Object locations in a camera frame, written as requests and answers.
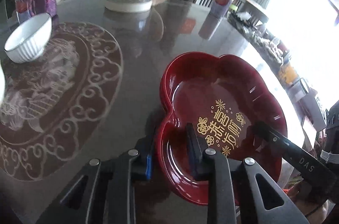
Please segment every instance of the bright window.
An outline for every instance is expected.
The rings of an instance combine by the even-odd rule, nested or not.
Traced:
[[[293,66],[330,109],[339,100],[337,11],[328,0],[270,0],[267,11],[267,28],[291,49]]]

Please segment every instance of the flower-shaped tray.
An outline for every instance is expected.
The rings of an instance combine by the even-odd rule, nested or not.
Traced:
[[[208,182],[195,181],[189,172],[184,131],[188,122],[209,147],[240,161],[252,157],[278,180],[281,157],[254,136],[250,125],[265,121],[287,136],[285,117],[259,73],[247,62],[234,55],[182,54],[168,65],[160,98],[167,115],[156,139],[157,156],[177,195],[195,204],[208,204]]]

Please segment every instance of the bowl rim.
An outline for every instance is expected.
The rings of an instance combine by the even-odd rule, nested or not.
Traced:
[[[47,20],[41,25],[41,27],[43,27],[49,20],[51,21],[52,20],[52,18],[50,17],[50,14],[49,13],[41,13],[41,14],[37,14],[37,15],[35,15],[35,16],[32,16],[30,19],[28,19],[28,20],[26,20],[25,22],[23,22],[23,23],[21,23],[12,33],[11,33],[11,35],[21,26],[21,25],[23,25],[23,24],[25,24],[27,21],[29,21],[29,20],[31,20],[32,18],[34,18],[34,17],[36,17],[36,16],[41,16],[41,15],[48,15],[49,17],[47,18]],[[7,41],[8,41],[8,39],[11,37],[11,35],[8,37],[8,39],[6,40],[6,42],[5,42],[5,46],[4,46],[4,50],[5,50],[5,52],[11,52],[11,51],[13,51],[13,50],[15,50],[15,49],[17,49],[18,47],[20,47],[21,45],[23,45],[24,43],[26,43],[32,36],[34,36],[37,32],[38,32],[38,30],[36,30],[33,34],[31,34],[31,35],[29,35],[28,37],[26,37],[25,38],[25,40],[23,41],[23,42],[21,42],[21,43],[19,43],[18,45],[16,45],[14,48],[12,48],[12,49],[9,49],[9,50],[6,50],[6,43],[7,43]]]
[[[180,198],[183,198],[184,200],[186,200],[186,201],[188,201],[190,203],[193,203],[193,204],[196,204],[196,205],[203,205],[204,206],[204,205],[206,205],[206,203],[204,203],[202,201],[194,200],[192,198],[188,198],[186,195],[183,195],[180,190],[178,190],[178,188],[176,186],[177,184],[173,182],[173,180],[171,179],[171,174],[167,170],[166,162],[165,162],[165,153],[164,153],[164,150],[163,150],[163,145],[164,145],[164,138],[163,138],[164,129],[165,129],[165,127],[167,126],[167,124],[169,122],[172,123],[171,122],[171,117],[172,117],[173,112],[174,112],[174,108],[172,106],[170,97],[168,95],[168,92],[166,91],[166,85],[164,83],[164,80],[168,76],[168,72],[169,72],[169,69],[171,68],[171,66],[179,58],[181,58],[183,56],[186,56],[188,54],[196,54],[196,55],[200,54],[200,55],[205,56],[205,57],[208,56],[208,57],[214,58],[215,60],[220,60],[223,57],[236,57],[236,58],[240,58],[241,60],[243,60],[243,59],[241,57],[239,57],[237,55],[233,55],[233,54],[224,54],[224,55],[221,55],[221,56],[217,57],[217,56],[205,53],[205,52],[198,52],[198,51],[186,52],[186,53],[183,53],[181,55],[178,55],[177,57],[175,57],[168,64],[168,66],[166,67],[166,69],[165,69],[165,71],[163,73],[161,81],[160,81],[160,100],[161,100],[162,106],[164,107],[164,109],[166,111],[166,115],[165,115],[164,119],[162,120],[162,122],[161,122],[161,124],[160,124],[160,126],[159,126],[159,128],[157,130],[157,136],[156,136],[156,141],[155,141],[156,155],[157,155],[157,159],[158,159],[158,162],[159,162],[159,165],[160,165],[160,169],[162,170],[162,172],[163,172],[163,174],[165,176],[165,180],[167,181],[167,184],[169,184],[172,187],[172,189],[173,189],[173,191],[174,191],[174,193],[176,195],[178,195]],[[268,89],[268,87],[267,87],[267,85],[266,85],[266,83],[265,83],[265,81],[263,80],[262,77],[261,77],[261,80],[264,83],[264,86],[265,86],[265,88],[267,90],[267,94],[269,94],[272,97],[274,97],[273,94],[269,91],[269,89]]]

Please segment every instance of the gold flower print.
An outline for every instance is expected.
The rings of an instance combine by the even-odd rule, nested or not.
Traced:
[[[203,119],[199,117],[198,132],[202,135],[205,135],[207,131],[208,131],[207,118]]]
[[[207,135],[207,136],[206,136],[206,138],[205,138],[205,140],[206,140],[206,142],[207,142],[208,146],[210,146],[210,145],[213,145],[213,144],[214,144],[214,137],[213,137],[213,136],[211,136],[211,135]]]
[[[222,102],[221,99],[215,101],[215,106],[221,111],[225,109],[225,104]]]
[[[244,116],[240,112],[237,113],[236,116],[237,116],[237,121],[241,124],[241,126],[244,126],[244,124],[246,124]]]
[[[225,157],[227,157],[228,155],[231,154],[231,149],[228,146],[224,146],[222,148],[222,154],[225,155]]]

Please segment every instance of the brown placemat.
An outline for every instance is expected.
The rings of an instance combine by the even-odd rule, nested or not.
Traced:
[[[121,49],[103,28],[61,23],[37,60],[3,62],[0,168],[19,180],[55,172],[109,112],[123,74]]]

